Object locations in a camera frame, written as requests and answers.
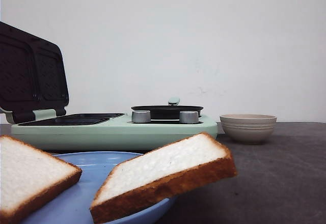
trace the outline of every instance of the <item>knob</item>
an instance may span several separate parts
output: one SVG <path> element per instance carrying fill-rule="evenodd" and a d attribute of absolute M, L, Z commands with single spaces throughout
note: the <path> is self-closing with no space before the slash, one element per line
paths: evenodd
<path fill-rule="evenodd" d="M 134 110 L 131 114 L 131 121 L 134 123 L 151 122 L 151 112 L 149 110 Z"/>
<path fill-rule="evenodd" d="M 196 124 L 199 122 L 197 111 L 180 111 L 179 121 L 181 124 Z"/>

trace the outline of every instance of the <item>bread slice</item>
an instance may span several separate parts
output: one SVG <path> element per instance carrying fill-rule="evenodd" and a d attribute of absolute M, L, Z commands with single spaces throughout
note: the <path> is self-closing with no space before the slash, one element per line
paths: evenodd
<path fill-rule="evenodd" d="M 90 211 L 95 224 L 104 223 L 235 175 L 229 149 L 202 132 L 115 166 Z"/>
<path fill-rule="evenodd" d="M 0 223 L 19 223 L 75 184 L 82 170 L 9 136 L 0 136 Z"/>

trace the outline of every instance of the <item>ceramic bowl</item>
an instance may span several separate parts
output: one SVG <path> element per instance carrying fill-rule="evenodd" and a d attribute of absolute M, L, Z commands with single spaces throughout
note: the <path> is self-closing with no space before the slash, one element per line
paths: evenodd
<path fill-rule="evenodd" d="M 223 115 L 220 116 L 226 135 L 246 144 L 259 144 L 268 138 L 276 123 L 275 116 L 267 115 Z"/>

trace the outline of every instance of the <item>sandwich maker lid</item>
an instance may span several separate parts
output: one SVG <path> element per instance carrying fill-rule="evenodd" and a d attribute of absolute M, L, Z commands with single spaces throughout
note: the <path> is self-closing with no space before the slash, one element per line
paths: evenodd
<path fill-rule="evenodd" d="M 0 22 L 0 109 L 22 123 L 35 120 L 33 110 L 63 116 L 68 103 L 59 47 Z"/>

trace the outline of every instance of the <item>sandwich maker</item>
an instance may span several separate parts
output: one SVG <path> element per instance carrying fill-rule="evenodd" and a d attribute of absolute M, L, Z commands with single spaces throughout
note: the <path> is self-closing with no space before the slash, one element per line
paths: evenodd
<path fill-rule="evenodd" d="M 0 22 L 0 111 L 11 133 L 43 150 L 152 150 L 206 131 L 203 107 L 134 106 L 130 113 L 66 115 L 69 94 L 59 47 Z"/>

